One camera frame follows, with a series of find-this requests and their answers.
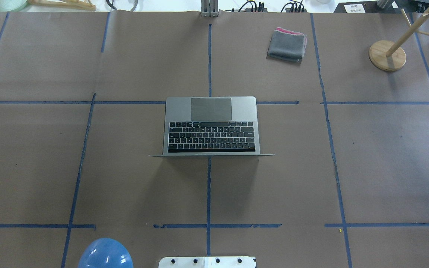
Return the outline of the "grey laptop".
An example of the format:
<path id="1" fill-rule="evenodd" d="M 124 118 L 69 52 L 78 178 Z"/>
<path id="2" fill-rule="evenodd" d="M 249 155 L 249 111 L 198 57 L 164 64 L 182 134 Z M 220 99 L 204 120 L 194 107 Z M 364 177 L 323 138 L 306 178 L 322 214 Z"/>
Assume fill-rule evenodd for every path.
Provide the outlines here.
<path id="1" fill-rule="evenodd" d="M 168 97 L 162 156 L 262 156 L 253 96 Z"/>

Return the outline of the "grey pink folded cloth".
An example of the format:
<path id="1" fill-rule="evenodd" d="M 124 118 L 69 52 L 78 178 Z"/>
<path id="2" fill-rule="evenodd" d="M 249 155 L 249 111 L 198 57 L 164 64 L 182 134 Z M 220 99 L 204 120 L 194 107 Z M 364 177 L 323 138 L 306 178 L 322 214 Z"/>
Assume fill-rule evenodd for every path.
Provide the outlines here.
<path id="1" fill-rule="evenodd" d="M 299 62 L 304 58 L 307 36 L 301 32 L 277 27 L 271 37 L 267 55 L 276 59 Z"/>

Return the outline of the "black power strip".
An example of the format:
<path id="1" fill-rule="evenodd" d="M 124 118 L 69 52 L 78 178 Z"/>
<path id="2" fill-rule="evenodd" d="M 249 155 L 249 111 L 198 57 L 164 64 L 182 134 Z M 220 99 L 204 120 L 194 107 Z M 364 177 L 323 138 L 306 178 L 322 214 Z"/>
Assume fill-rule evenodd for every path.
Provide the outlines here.
<path id="1" fill-rule="evenodd" d="M 234 7 L 231 10 L 226 10 L 230 12 L 245 12 L 245 13 L 261 13 L 268 12 L 268 9 L 265 7 L 264 2 L 255 2 L 254 0 L 246 1 L 241 7 Z"/>

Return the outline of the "blue desk lamp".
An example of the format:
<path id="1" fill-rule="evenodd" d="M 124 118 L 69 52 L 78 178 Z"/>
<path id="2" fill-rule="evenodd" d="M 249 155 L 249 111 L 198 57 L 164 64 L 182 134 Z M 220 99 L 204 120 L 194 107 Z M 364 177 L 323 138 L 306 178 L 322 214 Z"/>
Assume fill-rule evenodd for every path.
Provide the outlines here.
<path id="1" fill-rule="evenodd" d="M 82 253 L 78 268 L 133 268 L 127 248 L 110 238 L 97 239 Z"/>

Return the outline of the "wooden dish rack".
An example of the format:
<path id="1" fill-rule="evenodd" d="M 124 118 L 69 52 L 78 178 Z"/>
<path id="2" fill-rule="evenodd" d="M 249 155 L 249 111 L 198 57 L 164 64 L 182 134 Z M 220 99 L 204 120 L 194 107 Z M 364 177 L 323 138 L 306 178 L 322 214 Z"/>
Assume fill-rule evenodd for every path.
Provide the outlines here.
<path id="1" fill-rule="evenodd" d="M 27 3 L 45 7 L 60 7 L 95 12 L 96 5 L 90 0 L 27 0 Z"/>

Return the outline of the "wooden mug tree stand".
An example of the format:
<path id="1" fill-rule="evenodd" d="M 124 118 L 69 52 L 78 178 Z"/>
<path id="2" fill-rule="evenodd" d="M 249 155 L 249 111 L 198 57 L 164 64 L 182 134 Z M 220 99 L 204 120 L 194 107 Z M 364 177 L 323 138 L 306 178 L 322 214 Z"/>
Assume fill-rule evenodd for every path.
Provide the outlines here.
<path id="1" fill-rule="evenodd" d="M 407 32 L 396 42 L 381 40 L 375 42 L 369 48 L 369 59 L 380 70 L 388 72 L 398 71 L 406 63 L 406 53 L 401 48 L 401 45 L 414 33 L 429 36 L 429 32 L 419 30 L 419 27 L 429 18 L 429 7 L 414 23 L 410 22 L 404 9 L 401 9 L 401 14 L 409 26 Z"/>

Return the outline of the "black box with label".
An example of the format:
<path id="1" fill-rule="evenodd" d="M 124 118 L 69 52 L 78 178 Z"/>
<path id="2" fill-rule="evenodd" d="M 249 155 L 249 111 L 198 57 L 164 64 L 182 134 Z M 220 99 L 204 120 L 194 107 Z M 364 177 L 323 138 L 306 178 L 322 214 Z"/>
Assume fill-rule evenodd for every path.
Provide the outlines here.
<path id="1" fill-rule="evenodd" d="M 334 13 L 378 13 L 379 9 L 375 1 L 339 2 Z"/>

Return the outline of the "green glass plate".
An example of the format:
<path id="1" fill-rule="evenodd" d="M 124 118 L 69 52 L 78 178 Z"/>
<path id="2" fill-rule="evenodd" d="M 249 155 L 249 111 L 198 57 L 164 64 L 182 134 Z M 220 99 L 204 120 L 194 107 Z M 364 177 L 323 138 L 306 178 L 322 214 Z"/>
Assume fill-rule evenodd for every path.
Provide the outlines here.
<path id="1" fill-rule="evenodd" d="M 18 12 L 26 7 L 27 0 L 0 0 L 0 12 Z"/>

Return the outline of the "aluminium frame post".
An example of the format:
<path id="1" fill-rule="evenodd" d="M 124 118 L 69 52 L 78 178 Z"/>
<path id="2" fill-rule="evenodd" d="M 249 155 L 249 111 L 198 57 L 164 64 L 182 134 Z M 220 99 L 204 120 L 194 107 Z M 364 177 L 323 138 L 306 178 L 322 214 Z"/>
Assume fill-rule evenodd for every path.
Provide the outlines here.
<path id="1" fill-rule="evenodd" d="M 218 0 L 201 0 L 201 17 L 218 17 Z"/>

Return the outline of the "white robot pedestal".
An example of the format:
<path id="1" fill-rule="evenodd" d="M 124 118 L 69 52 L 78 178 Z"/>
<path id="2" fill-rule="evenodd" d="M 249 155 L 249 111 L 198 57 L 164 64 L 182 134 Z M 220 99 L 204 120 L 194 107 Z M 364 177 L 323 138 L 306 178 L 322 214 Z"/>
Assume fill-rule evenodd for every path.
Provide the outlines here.
<path id="1" fill-rule="evenodd" d="M 256 268 L 255 257 L 251 256 L 187 256 L 165 257 L 159 261 L 159 268 Z"/>

